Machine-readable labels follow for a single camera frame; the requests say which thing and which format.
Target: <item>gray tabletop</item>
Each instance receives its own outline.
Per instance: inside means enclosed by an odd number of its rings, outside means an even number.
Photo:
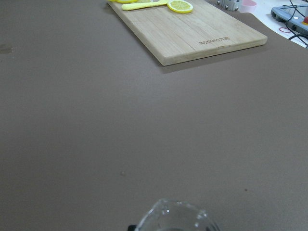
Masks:
[[[307,230],[307,50],[230,14],[267,44],[163,67],[104,1],[1,0],[0,230],[125,231],[160,198]]]

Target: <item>yellow lemon slice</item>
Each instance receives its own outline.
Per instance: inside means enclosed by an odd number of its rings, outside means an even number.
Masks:
[[[184,0],[170,0],[168,7],[177,13],[189,13],[193,10],[193,5]]]

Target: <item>clear plastic cup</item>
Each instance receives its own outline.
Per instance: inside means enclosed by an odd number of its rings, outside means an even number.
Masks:
[[[204,209],[187,202],[160,199],[135,231],[220,231]]]

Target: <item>white object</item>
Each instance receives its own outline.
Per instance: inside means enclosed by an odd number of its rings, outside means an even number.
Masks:
[[[257,3],[252,0],[243,0],[240,6],[241,13],[253,13],[257,7]]]

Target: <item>wooden cutting board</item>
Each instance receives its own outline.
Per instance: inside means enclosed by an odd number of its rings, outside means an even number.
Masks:
[[[190,13],[166,5],[124,11],[110,6],[163,65],[260,46],[267,37],[204,0],[188,0]]]

